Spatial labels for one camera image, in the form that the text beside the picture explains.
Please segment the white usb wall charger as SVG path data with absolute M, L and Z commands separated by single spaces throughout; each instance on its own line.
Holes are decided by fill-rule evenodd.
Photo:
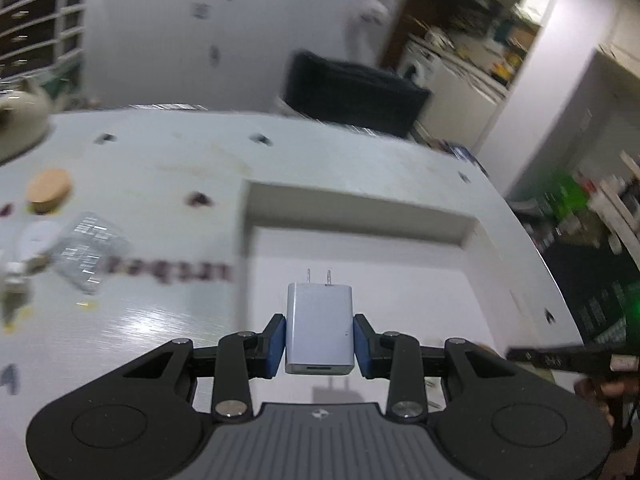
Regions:
M 355 366 L 352 288 L 332 281 L 288 285 L 285 371 L 291 375 L 344 376 Z

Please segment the white shallow tray box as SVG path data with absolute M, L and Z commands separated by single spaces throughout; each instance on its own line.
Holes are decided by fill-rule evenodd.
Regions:
M 503 353 L 574 344 L 577 327 L 512 214 L 419 207 L 320 188 L 252 184 L 239 262 L 239 326 L 286 308 L 294 282 L 352 289 L 381 332 L 439 346 L 461 337 Z

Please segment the green cardboard box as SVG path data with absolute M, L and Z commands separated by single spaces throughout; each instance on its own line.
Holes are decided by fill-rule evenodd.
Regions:
M 546 195 L 553 217 L 562 221 L 587 206 L 589 195 L 570 174 L 559 174 Z

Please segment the clear plastic blister case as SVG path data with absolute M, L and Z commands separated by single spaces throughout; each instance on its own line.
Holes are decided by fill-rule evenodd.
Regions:
M 122 262 L 130 243 L 122 230 L 94 212 L 70 222 L 56 240 L 53 270 L 84 294 L 95 295 L 112 263 Z

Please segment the white tape measure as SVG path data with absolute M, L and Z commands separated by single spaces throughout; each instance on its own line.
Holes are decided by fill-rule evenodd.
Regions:
M 1 249 L 1 279 L 22 278 L 44 266 L 62 232 L 52 220 L 29 223 Z

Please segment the round wooden lid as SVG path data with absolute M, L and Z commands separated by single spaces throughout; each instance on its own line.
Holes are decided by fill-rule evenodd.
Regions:
M 26 200 L 35 214 L 46 214 L 63 203 L 72 189 L 72 179 L 65 169 L 47 169 L 29 181 Z

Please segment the black woven chair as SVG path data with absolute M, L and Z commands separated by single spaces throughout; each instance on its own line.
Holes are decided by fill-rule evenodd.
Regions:
M 432 92 L 389 70 L 293 53 L 281 102 L 305 117 L 405 138 Z

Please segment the white washing machine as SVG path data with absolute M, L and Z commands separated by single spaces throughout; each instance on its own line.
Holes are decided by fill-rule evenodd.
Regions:
M 401 78 L 427 89 L 431 87 L 433 79 L 441 68 L 442 58 L 439 55 L 421 47 L 420 44 L 407 44 L 397 73 Z

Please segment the cream ceramic teapot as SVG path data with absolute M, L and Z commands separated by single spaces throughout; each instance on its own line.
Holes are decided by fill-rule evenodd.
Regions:
M 22 79 L 15 89 L 1 93 L 0 162 L 4 164 L 31 148 L 50 129 L 52 102 L 32 79 Z

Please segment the white drawer shelf unit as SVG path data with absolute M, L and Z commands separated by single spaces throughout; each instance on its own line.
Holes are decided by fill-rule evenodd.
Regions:
M 33 79 L 53 99 L 77 93 L 86 0 L 17 0 L 1 9 L 1 88 Z

